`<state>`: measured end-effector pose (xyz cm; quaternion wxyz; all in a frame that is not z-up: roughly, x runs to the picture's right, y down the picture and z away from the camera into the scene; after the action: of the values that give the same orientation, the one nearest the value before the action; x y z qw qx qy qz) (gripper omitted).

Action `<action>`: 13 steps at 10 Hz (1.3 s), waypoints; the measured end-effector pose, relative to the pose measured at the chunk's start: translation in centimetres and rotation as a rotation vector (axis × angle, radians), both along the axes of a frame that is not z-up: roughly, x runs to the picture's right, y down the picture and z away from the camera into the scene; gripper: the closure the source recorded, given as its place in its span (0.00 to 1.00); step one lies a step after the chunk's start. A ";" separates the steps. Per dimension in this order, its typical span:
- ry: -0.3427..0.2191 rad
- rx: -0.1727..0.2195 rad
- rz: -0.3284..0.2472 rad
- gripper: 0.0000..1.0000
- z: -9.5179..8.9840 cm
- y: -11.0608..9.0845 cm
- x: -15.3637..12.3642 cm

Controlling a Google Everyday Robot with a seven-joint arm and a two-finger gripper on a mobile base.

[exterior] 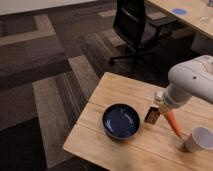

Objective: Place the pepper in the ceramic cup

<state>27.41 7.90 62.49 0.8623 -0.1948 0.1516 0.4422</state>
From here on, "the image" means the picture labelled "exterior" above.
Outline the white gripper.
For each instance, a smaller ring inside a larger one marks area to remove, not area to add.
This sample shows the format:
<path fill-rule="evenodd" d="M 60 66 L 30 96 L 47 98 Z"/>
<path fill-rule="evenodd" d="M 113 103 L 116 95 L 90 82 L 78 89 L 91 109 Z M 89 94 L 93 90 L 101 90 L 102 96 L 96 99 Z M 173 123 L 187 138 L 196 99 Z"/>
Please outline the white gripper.
<path fill-rule="evenodd" d="M 167 114 L 170 111 L 169 107 L 163 101 L 162 91 L 156 91 L 154 93 L 154 103 L 158 106 L 159 112 L 161 114 Z"/>

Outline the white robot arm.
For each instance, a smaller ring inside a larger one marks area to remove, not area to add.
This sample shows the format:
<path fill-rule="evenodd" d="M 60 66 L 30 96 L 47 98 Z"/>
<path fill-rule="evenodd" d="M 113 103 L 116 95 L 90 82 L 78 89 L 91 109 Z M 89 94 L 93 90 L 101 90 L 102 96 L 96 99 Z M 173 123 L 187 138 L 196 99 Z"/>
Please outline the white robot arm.
<path fill-rule="evenodd" d="M 201 55 L 174 65 L 168 80 L 168 86 L 154 97 L 161 113 L 185 105 L 192 97 L 213 104 L 213 56 Z"/>

